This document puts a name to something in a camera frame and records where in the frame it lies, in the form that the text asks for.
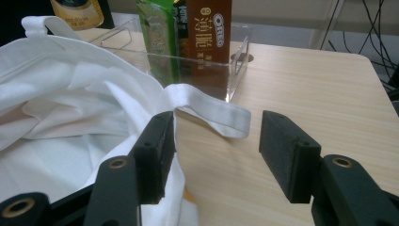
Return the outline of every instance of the green package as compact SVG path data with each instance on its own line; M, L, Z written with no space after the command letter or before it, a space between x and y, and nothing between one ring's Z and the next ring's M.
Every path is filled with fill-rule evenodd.
M136 0L152 75L163 85L179 82L173 0Z

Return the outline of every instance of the brown package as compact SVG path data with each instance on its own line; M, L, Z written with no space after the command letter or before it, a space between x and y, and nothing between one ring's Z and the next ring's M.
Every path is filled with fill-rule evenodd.
M186 0L186 4L188 54L196 60L191 65L192 85L224 100L229 80L231 0Z

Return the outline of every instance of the bag handle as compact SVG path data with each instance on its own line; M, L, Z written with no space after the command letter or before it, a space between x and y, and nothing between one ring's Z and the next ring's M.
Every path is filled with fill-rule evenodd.
M250 111L226 103L186 85L169 85L162 93L160 112L179 108L206 121L224 137L244 138L249 134Z
M56 16L24 17L22 25L25 29L25 34L29 39L47 37L48 28L56 36L81 40L67 23Z

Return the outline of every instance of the white bag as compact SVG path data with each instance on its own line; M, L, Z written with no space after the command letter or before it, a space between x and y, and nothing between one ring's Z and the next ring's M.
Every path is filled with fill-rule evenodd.
M222 136L248 134L247 110L188 85L163 89L121 58L79 40L57 17L27 17L23 26L27 39L0 47L0 202L32 191L54 202L92 184L101 162L128 154L160 112L179 108ZM187 212L183 193L175 155L166 196L142 206L143 224L178 225Z

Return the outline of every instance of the plastic tray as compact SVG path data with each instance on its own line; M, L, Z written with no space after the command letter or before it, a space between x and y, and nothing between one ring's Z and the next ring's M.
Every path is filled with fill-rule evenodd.
M229 102L247 71L251 27L233 24L231 26L230 63L195 60L177 56L149 54L146 51L139 19L120 25L90 43L101 46L125 59L142 72L154 76L163 86L170 83L190 84L218 99ZM178 79L169 81L154 74L154 61L158 63L174 60L179 65ZM204 76L193 76L187 65L202 67Z

